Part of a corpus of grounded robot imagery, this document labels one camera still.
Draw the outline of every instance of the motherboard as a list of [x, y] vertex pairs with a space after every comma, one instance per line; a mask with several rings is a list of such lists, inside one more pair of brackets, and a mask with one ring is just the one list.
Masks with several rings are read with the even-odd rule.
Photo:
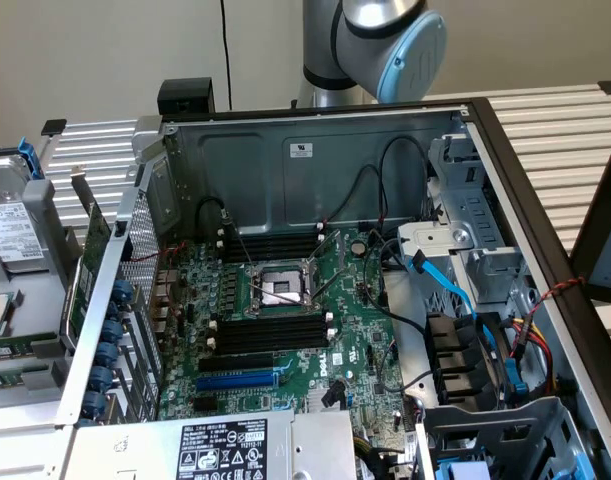
[[[231, 262], [194, 243], [164, 261], [154, 314], [165, 368], [159, 420], [347, 409], [372, 445], [404, 445], [402, 397], [376, 375], [393, 341], [391, 319], [366, 297], [380, 291], [378, 260], [365, 258], [367, 233], [328, 236], [309, 259]], [[232, 358], [252, 371], [228, 366]], [[382, 377], [400, 384], [396, 355]], [[330, 405], [326, 393], [339, 389]]]

